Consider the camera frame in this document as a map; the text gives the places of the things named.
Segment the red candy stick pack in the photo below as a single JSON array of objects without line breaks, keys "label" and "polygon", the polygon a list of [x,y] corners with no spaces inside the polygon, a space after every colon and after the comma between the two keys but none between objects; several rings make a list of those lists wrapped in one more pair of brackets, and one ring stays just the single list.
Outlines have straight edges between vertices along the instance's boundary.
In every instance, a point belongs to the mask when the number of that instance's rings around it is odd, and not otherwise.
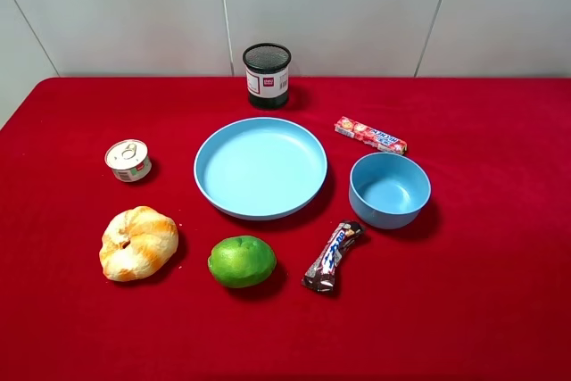
[{"label": "red candy stick pack", "polygon": [[393,137],[383,131],[371,128],[358,121],[341,117],[335,124],[335,132],[351,139],[361,141],[380,152],[404,155],[408,145],[402,139]]}]

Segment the black mesh pen holder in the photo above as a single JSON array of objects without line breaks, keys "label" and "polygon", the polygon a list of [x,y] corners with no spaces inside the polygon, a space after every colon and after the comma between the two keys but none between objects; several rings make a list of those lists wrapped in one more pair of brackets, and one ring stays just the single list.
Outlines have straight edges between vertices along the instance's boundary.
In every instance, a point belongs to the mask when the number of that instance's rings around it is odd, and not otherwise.
[{"label": "black mesh pen holder", "polygon": [[243,53],[249,102],[262,110],[276,110],[288,102],[291,52],[280,44],[259,43]]}]

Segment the brown chocolate bar wrapper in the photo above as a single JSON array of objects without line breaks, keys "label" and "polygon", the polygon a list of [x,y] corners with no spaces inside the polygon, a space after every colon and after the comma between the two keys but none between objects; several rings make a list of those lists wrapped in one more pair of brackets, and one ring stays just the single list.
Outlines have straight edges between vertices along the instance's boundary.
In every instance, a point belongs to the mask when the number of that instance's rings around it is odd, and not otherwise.
[{"label": "brown chocolate bar wrapper", "polygon": [[319,257],[306,270],[302,285],[318,293],[332,292],[341,259],[363,233],[364,227],[357,221],[339,223]]}]

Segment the small tin can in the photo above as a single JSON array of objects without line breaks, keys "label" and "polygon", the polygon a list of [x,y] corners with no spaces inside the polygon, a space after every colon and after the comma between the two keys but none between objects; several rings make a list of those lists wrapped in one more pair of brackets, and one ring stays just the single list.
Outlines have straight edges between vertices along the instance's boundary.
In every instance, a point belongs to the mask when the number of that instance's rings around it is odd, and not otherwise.
[{"label": "small tin can", "polygon": [[151,171],[147,145],[137,139],[126,139],[110,147],[104,156],[106,165],[121,182],[136,182]]}]

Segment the croissant bread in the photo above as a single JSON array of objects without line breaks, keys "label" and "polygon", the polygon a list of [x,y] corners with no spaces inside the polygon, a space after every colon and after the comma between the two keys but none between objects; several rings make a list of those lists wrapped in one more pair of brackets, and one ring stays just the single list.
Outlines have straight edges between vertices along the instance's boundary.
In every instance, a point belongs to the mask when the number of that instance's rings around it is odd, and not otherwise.
[{"label": "croissant bread", "polygon": [[102,236],[99,260],[103,275],[115,282],[150,277],[178,249],[173,219],[148,206],[116,215]]}]

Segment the light blue bowl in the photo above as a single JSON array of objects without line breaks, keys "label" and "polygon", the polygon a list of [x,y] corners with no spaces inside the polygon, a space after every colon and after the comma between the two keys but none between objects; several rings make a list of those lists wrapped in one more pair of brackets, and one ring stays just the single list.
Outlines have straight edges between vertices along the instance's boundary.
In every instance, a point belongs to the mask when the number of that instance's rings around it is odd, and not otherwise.
[{"label": "light blue bowl", "polygon": [[398,229],[409,225],[428,203],[432,186],[413,160],[372,153],[357,160],[349,175],[349,202],[368,225]]}]

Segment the green lime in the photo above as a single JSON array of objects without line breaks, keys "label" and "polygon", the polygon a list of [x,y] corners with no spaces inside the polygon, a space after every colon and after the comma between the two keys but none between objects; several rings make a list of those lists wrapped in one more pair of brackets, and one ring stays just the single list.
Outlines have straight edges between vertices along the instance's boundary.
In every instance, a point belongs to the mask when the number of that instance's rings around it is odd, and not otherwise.
[{"label": "green lime", "polygon": [[228,288],[256,286],[277,265],[272,248],[255,236],[225,238],[212,249],[207,265],[213,277]]}]

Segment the red tablecloth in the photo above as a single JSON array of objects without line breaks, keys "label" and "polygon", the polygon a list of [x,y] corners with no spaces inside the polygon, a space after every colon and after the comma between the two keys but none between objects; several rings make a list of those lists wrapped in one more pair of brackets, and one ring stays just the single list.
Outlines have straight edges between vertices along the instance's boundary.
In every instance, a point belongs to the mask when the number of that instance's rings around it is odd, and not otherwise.
[{"label": "red tablecloth", "polygon": [[[329,162],[316,198],[270,222],[217,211],[193,163],[218,128],[253,117],[239,78],[52,78],[1,130],[4,380],[567,380],[570,377],[568,79],[297,78],[277,116]],[[370,148],[342,116],[404,139],[432,196],[406,228],[368,228],[335,291],[302,286],[353,218],[352,165]],[[144,178],[108,149],[144,142]],[[148,206],[178,249],[150,277],[103,275],[102,236]],[[228,288],[211,249],[255,236],[277,258]]]}]

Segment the large light blue plate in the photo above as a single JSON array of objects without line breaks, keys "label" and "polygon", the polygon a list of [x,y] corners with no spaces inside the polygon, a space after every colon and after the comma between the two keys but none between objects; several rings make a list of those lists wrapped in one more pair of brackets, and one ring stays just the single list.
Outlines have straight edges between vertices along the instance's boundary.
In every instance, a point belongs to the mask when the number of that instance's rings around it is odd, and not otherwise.
[{"label": "large light blue plate", "polygon": [[274,220],[306,205],[328,170],[323,145],[279,118],[232,122],[210,135],[194,159],[194,180],[218,210],[238,219]]}]

